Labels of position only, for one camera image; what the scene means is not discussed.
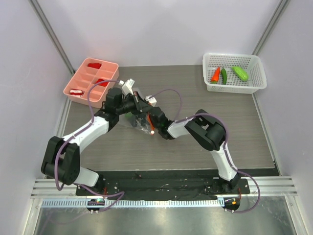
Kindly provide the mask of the green fake pepper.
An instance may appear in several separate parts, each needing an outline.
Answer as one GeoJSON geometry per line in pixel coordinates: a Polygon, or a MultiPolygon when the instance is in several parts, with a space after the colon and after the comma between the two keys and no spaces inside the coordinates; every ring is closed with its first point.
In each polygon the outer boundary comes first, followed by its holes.
{"type": "Polygon", "coordinates": [[[125,118],[126,119],[131,119],[131,118],[133,118],[134,116],[133,116],[133,114],[132,113],[127,113],[127,114],[125,114],[125,118]]]}

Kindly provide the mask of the orange fake carrot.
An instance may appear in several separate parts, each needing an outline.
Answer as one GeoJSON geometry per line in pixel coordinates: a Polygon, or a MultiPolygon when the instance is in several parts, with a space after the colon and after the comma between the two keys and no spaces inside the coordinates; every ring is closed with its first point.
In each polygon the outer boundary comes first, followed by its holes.
{"type": "Polygon", "coordinates": [[[221,71],[221,68],[218,67],[216,70],[215,70],[215,73],[214,75],[212,76],[211,78],[211,83],[212,84],[217,84],[218,81],[219,81],[219,77],[220,77],[220,71],[221,71]]]}

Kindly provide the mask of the dark green fake chili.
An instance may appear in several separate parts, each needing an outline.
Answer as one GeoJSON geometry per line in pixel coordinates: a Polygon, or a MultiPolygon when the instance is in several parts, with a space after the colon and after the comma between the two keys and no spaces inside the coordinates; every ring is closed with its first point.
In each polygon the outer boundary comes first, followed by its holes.
{"type": "Polygon", "coordinates": [[[227,72],[226,72],[225,68],[221,69],[221,75],[222,75],[222,79],[223,79],[223,85],[226,85],[226,83],[227,83],[227,72]]]}

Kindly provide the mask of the green fake pea pod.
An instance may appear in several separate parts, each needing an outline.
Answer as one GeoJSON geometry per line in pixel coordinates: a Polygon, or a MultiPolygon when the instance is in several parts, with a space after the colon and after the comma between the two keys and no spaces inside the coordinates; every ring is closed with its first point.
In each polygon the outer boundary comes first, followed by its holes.
{"type": "Polygon", "coordinates": [[[241,67],[237,67],[237,66],[233,66],[231,67],[231,69],[239,77],[240,80],[248,81],[249,75],[244,69],[242,69],[241,67]]]}

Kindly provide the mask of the clear orange zip top bag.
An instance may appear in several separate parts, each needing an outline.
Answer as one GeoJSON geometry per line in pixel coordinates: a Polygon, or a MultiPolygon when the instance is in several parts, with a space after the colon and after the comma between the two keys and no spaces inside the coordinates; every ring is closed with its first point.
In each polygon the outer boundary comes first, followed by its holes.
{"type": "Polygon", "coordinates": [[[122,103],[117,108],[117,113],[124,116],[131,127],[140,129],[148,135],[154,135],[155,128],[149,118],[149,112],[153,108],[151,102],[143,98],[138,91],[134,91],[129,85],[122,86],[122,103]]]}

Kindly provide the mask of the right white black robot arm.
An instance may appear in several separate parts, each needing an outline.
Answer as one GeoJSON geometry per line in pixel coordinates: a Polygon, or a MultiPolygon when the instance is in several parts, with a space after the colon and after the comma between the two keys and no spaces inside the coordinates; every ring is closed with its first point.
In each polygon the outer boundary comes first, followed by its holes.
{"type": "Polygon", "coordinates": [[[148,112],[133,111],[132,114],[140,118],[145,117],[150,129],[157,130],[166,140],[191,135],[202,148],[211,153],[218,167],[222,190],[233,193],[238,188],[241,175],[228,149],[226,127],[217,117],[204,110],[198,110],[190,117],[170,120],[159,107],[153,107],[148,112]]]}

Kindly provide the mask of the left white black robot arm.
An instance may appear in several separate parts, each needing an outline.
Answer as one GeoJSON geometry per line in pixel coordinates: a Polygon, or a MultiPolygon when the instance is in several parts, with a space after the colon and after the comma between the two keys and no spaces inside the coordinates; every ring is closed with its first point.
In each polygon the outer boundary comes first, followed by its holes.
{"type": "Polygon", "coordinates": [[[103,178],[97,172],[81,167],[80,154],[98,137],[112,130],[120,115],[145,114],[156,103],[154,97],[142,98],[136,91],[124,95],[120,88],[109,89],[102,108],[88,123],[69,135],[54,136],[48,141],[41,172],[64,185],[85,185],[93,195],[100,195],[104,189],[103,178]]]}

